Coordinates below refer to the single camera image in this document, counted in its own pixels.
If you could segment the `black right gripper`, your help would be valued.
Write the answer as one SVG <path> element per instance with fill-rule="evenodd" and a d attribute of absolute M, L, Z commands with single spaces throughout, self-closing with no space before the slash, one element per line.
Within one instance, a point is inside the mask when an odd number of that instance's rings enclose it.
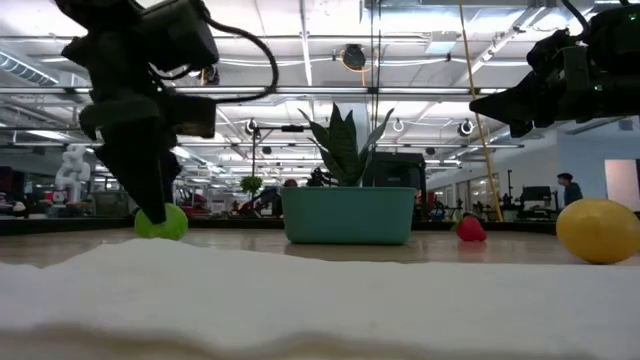
<path fill-rule="evenodd" d="M 534 126 L 598 115 L 599 88 L 593 82 L 592 61 L 579 37 L 567 29 L 538 41 L 527 54 L 531 66 L 517 85 L 472 100 L 469 109 L 509 124 L 510 136 L 521 138 Z"/>

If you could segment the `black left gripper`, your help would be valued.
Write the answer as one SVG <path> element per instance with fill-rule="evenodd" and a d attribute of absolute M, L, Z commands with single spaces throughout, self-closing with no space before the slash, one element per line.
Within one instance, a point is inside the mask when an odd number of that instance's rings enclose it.
<path fill-rule="evenodd" d="M 216 105 L 211 99 L 179 95 L 167 81 L 202 69 L 181 66 L 163 72 L 147 60 L 133 27 L 143 7 L 137 0 L 54 0 L 58 9 L 84 27 L 86 35 L 66 45 L 63 57 L 85 68 L 91 105 L 80 115 L 83 131 L 139 131 L 174 141 L 178 135 L 211 138 Z M 164 204 L 174 202 L 173 184 L 182 167 L 169 150 L 136 144 L 105 143 L 98 159 L 153 224 L 166 219 Z"/>

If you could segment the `green lime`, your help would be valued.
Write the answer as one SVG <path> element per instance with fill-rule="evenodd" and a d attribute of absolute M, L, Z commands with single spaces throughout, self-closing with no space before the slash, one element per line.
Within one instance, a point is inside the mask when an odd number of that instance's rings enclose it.
<path fill-rule="evenodd" d="M 173 203 L 165 203 L 164 210 L 166 219 L 160 224 L 153 224 L 146 214 L 139 210 L 134 218 L 134 233 L 141 238 L 181 240 L 188 231 L 186 214 Z"/>

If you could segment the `red strawberry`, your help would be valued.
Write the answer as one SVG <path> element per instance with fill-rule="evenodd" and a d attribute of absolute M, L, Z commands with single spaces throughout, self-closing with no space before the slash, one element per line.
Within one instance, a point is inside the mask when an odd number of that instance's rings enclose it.
<path fill-rule="evenodd" d="M 486 231 L 480 220 L 471 213 L 463 213 L 451 230 L 463 242 L 484 242 L 487 239 Z"/>

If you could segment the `yellow lemon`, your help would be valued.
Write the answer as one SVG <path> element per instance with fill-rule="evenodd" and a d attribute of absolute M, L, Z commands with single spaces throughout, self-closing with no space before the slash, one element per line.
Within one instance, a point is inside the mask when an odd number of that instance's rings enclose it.
<path fill-rule="evenodd" d="M 640 219 L 624 205 L 584 198 L 565 207 L 556 236 L 575 257 L 591 264 L 614 264 L 640 251 Z"/>

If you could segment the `snake plant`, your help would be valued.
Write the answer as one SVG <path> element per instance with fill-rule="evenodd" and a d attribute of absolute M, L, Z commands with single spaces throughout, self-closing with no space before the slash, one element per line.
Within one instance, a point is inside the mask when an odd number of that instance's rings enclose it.
<path fill-rule="evenodd" d="M 382 123 L 369 133 L 362 146 L 358 144 L 357 129 L 353 111 L 345 117 L 339 107 L 333 104 L 329 127 L 323 127 L 301 109 L 299 112 L 308 122 L 313 137 L 312 143 L 318 148 L 329 173 L 341 187 L 357 187 L 372 158 L 372 150 L 385 132 L 387 123 L 394 112 L 390 109 Z"/>

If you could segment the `teal plastic tupperware container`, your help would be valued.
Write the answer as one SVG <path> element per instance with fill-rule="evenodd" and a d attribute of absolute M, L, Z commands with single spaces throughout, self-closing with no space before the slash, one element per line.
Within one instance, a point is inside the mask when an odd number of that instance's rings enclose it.
<path fill-rule="evenodd" d="M 285 234 L 295 244 L 402 245 L 414 195 L 407 187 L 287 187 Z"/>

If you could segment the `white robot figure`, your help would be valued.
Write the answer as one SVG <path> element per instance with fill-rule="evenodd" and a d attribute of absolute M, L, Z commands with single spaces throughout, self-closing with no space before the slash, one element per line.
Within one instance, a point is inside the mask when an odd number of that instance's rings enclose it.
<path fill-rule="evenodd" d="M 84 161 L 86 150 L 83 145 L 68 145 L 55 175 L 56 191 L 67 194 L 66 200 L 70 203 L 80 201 L 82 185 L 90 179 L 91 167 Z"/>

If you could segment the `person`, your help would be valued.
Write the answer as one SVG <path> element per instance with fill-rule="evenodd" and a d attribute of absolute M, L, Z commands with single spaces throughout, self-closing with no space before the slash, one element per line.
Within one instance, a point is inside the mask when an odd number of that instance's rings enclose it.
<path fill-rule="evenodd" d="M 582 190 L 578 183 L 573 181 L 570 173 L 560 173 L 557 175 L 558 183 L 564 187 L 564 206 L 569 206 L 573 202 L 583 198 Z"/>

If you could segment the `small green tree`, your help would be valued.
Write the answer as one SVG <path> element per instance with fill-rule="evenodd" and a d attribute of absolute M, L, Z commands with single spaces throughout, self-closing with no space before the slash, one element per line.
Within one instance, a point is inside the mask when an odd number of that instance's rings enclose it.
<path fill-rule="evenodd" d="M 240 188 L 243 193 L 253 198 L 262 187 L 263 180 L 255 175 L 244 176 L 240 180 Z"/>

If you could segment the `black perforated computer case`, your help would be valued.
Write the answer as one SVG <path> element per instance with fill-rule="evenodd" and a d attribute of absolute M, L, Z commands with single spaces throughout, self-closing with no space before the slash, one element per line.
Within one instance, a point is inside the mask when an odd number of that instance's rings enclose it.
<path fill-rule="evenodd" d="M 421 153 L 375 152 L 365 172 L 363 185 L 412 188 L 415 191 L 413 222 L 429 218 L 426 162 Z"/>

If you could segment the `white paper sheet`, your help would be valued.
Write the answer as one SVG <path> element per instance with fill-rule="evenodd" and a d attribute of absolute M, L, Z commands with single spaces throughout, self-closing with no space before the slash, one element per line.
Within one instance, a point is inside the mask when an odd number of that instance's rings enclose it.
<path fill-rule="evenodd" d="M 549 236 L 0 256 L 0 360 L 640 360 L 640 261 Z"/>

